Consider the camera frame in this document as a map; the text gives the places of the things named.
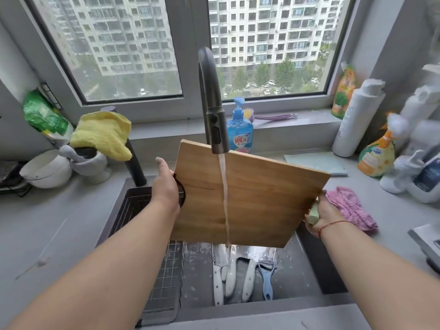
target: yellow cloth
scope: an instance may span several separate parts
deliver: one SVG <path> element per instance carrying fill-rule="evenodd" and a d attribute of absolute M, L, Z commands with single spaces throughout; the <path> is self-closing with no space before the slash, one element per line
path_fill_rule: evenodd
<path fill-rule="evenodd" d="M 116 161 L 128 161 L 132 153 L 125 146 L 132 123 L 124 116 L 108 111 L 97 111 L 81 116 L 78 127 L 70 138 L 73 148 L 93 147 Z"/>

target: countertop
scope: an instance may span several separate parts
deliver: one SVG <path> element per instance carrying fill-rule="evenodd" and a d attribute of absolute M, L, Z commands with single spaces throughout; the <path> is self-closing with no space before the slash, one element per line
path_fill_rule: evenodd
<path fill-rule="evenodd" d="M 282 155 L 271 155 L 283 159 Z M 326 185 L 352 188 L 365 210 L 376 219 L 379 232 L 376 242 L 401 255 L 423 271 L 437 276 L 425 262 L 425 256 L 407 232 L 438 220 L 440 210 L 421 204 L 409 194 L 393 195 L 382 190 L 376 179 L 366 177 L 355 161 L 338 158 L 349 177 L 334 177 Z M 105 183 L 86 185 L 78 176 L 60 189 L 32 189 L 24 198 L 16 195 L 0 197 L 0 328 L 6 326 L 41 291 L 89 254 L 102 232 L 125 179 L 125 167 L 113 167 L 113 176 Z M 156 168 L 144 167 L 145 175 L 156 174 Z M 65 224 L 45 252 L 48 264 L 15 278 L 31 266 L 63 221 Z M 251 326 L 299 329 L 369 329 L 356 305 L 286 311 L 261 316 L 240 316 L 228 319 L 176 322 L 162 329 L 223 329 Z"/>

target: water stream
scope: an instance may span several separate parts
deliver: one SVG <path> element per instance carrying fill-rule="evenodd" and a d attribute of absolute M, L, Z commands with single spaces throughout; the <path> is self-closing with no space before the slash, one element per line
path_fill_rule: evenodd
<path fill-rule="evenodd" d="M 224 217 L 226 219 L 226 236 L 228 237 L 227 248 L 229 250 L 231 247 L 231 241 L 229 239 L 229 221 L 228 221 L 228 183 L 226 181 L 226 160 L 224 158 L 224 154 L 219 155 L 219 162 L 220 162 L 221 179 L 223 181 L 223 209 L 224 209 Z"/>

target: white bowl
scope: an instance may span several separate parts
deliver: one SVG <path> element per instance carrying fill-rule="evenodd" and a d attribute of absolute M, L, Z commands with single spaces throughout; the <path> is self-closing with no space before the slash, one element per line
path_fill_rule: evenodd
<path fill-rule="evenodd" d="M 20 170 L 20 176 L 27 181 L 40 180 L 67 166 L 70 167 L 69 159 L 59 156 L 58 149 L 52 149 L 26 163 Z"/>
<path fill-rule="evenodd" d="M 63 166 L 61 169 L 48 177 L 34 180 L 27 179 L 27 181 L 35 187 L 39 187 L 40 189 L 51 189 L 54 187 L 63 186 L 69 181 L 71 176 L 72 168 L 68 164 L 67 166 Z"/>

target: hand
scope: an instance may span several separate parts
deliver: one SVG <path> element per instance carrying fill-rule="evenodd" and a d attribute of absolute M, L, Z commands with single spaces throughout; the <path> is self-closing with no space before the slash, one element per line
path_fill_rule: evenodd
<path fill-rule="evenodd" d="M 323 190 L 322 194 L 319 195 L 318 200 L 318 213 L 319 213 L 319 221 L 316 225 L 312 226 L 308 223 L 308 215 L 305 215 L 305 226 L 307 230 L 312 233 L 313 236 L 318 237 L 319 230 L 327 226 L 329 223 L 335 221 L 345 220 L 342 216 L 341 212 L 333 206 L 326 198 L 326 191 Z"/>
<path fill-rule="evenodd" d="M 153 182 L 151 202 L 159 203 L 170 210 L 176 217 L 180 212 L 179 188 L 168 164 L 163 158 L 156 158 L 159 174 Z"/>

